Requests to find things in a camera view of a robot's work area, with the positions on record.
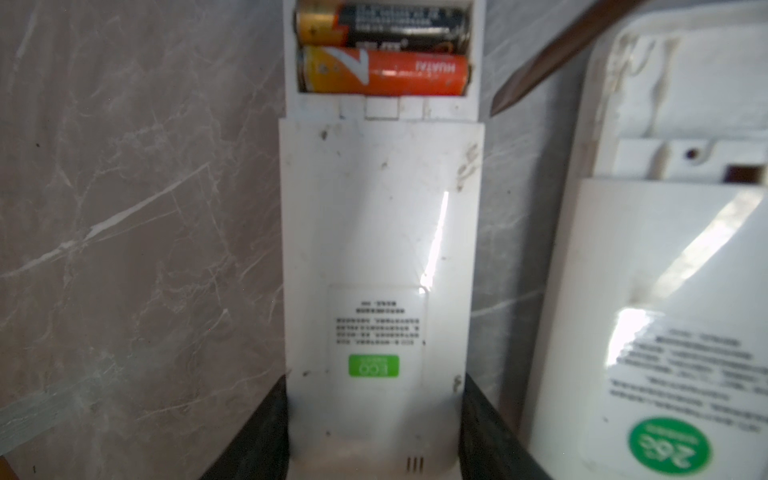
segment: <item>green round sticker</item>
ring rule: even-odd
[[[629,435],[629,448],[640,463],[666,475],[698,472],[712,455],[710,443],[699,429],[669,418],[638,423]]]

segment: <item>aa battery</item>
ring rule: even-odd
[[[300,0],[301,45],[464,54],[469,15],[461,8]]]
[[[304,91],[320,94],[461,95],[469,83],[461,55],[308,46],[298,71]]]

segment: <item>black and gold battery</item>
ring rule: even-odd
[[[464,54],[469,43],[461,8],[300,0],[294,21],[301,45]]]

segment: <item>marble surface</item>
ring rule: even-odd
[[[588,3],[488,3],[483,111]],[[22,480],[196,478],[283,374],[280,15],[0,3],[0,453]],[[468,370],[513,426],[585,60],[487,123]]]

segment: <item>green label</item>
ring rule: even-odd
[[[400,374],[397,355],[350,355],[349,376],[392,378]]]
[[[629,435],[632,455],[651,470],[666,475],[688,475],[703,469],[712,450],[707,437],[677,419],[648,419]]]

